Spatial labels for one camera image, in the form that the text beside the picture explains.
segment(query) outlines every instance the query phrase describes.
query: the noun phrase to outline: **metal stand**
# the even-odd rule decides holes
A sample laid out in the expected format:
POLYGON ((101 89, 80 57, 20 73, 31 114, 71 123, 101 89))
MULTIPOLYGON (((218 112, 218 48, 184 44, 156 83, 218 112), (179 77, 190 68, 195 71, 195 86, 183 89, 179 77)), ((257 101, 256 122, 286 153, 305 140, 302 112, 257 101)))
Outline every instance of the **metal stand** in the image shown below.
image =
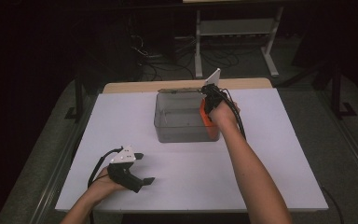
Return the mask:
POLYGON ((202 64, 200 56, 200 37, 202 35, 269 35, 266 46, 261 48, 264 60, 272 77, 279 75, 271 56, 269 55, 279 23, 283 13, 283 7, 279 7, 273 19, 253 20, 226 20, 226 21, 202 21, 200 11, 197 11, 196 25, 196 78, 202 78, 202 64))
POLYGON ((283 13, 283 7, 279 7, 278 12, 274 18, 274 22, 272 23, 271 30, 269 32, 268 42, 265 47, 261 47, 261 52, 263 53, 264 60, 267 63, 269 73, 271 74, 272 77, 277 77, 279 73, 269 53, 271 52, 272 44, 274 43, 275 35, 277 34, 278 31, 282 13, 283 13))

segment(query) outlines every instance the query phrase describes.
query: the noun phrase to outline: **white table surface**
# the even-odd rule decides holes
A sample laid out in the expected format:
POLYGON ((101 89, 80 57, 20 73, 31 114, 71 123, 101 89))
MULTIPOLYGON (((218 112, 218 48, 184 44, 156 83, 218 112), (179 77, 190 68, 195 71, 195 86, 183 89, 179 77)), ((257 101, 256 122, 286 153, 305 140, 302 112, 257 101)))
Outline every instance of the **white table surface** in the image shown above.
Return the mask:
MULTIPOLYGON (((247 140, 265 164, 291 211, 327 209, 275 89, 232 90, 247 140)), ((56 204, 69 210, 86 190, 98 159, 131 145, 145 156, 131 167, 139 178, 155 177, 135 193, 111 195, 95 209, 119 213, 243 212, 245 204, 223 137, 210 143, 158 141, 153 124, 156 92, 99 95, 56 204)), ((106 166, 115 153, 107 157, 106 166)))

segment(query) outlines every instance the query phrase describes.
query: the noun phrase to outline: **clear plastic box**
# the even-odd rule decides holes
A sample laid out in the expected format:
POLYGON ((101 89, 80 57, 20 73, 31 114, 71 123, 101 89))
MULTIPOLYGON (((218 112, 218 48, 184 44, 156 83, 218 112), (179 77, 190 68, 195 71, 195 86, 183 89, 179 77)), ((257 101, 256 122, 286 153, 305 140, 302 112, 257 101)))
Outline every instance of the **clear plastic box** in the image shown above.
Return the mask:
POLYGON ((205 126, 200 115, 204 98, 200 92, 160 92, 157 95, 154 125, 161 143, 214 142, 217 126, 205 126))

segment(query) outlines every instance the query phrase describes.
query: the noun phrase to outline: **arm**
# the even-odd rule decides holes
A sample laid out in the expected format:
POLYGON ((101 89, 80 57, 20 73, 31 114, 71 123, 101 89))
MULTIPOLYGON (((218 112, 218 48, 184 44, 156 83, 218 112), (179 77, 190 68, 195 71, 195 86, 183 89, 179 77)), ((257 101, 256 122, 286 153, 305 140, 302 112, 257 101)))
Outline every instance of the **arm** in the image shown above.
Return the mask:
POLYGON ((282 195, 269 172, 242 137, 226 103, 210 113, 227 144, 238 187, 252 223, 291 223, 282 195))
POLYGON ((86 192, 77 200, 71 210, 69 210, 61 224, 86 223, 94 206, 113 192, 121 189, 124 189, 124 187, 113 182, 107 175, 107 169, 103 168, 94 183, 92 183, 86 192))

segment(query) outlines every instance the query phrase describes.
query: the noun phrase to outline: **wooden tabletop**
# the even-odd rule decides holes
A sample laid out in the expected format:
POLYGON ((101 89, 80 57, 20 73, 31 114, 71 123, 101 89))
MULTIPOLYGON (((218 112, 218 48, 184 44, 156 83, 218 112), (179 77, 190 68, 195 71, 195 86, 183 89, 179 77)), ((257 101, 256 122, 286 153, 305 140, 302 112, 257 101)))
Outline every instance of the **wooden tabletop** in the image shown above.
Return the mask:
MULTIPOLYGON (((201 88, 204 80, 175 80, 153 82, 121 82, 109 83, 103 93, 148 92, 161 89, 201 88)), ((229 90, 270 89, 272 85, 265 77, 220 79, 219 87, 229 90)))

